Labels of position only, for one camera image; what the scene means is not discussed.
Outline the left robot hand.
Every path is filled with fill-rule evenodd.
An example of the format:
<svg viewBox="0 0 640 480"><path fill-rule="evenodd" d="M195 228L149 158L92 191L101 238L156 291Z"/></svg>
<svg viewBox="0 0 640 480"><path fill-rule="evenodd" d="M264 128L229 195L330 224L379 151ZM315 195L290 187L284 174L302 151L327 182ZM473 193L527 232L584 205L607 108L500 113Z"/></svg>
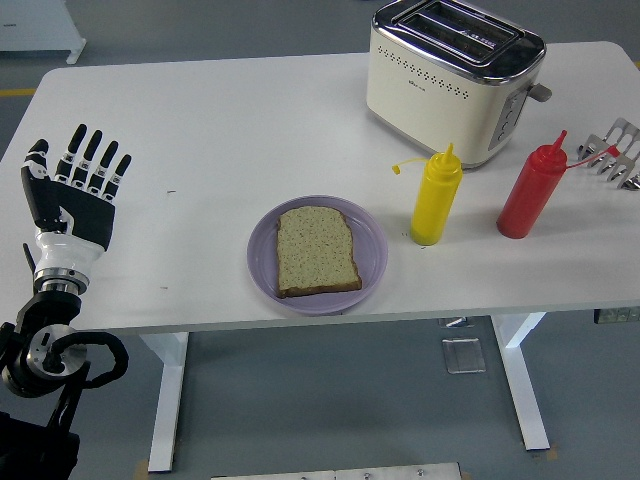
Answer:
<svg viewBox="0 0 640 480"><path fill-rule="evenodd" d="M45 269L78 271L80 262L92 264L108 250L115 220L114 200L132 157L115 156L113 141L102 157L94 156L102 132L87 134L78 125L53 172L48 171L49 143L40 139L31 147L20 175L27 204L36 227L41 258L25 253L34 273Z"/></svg>

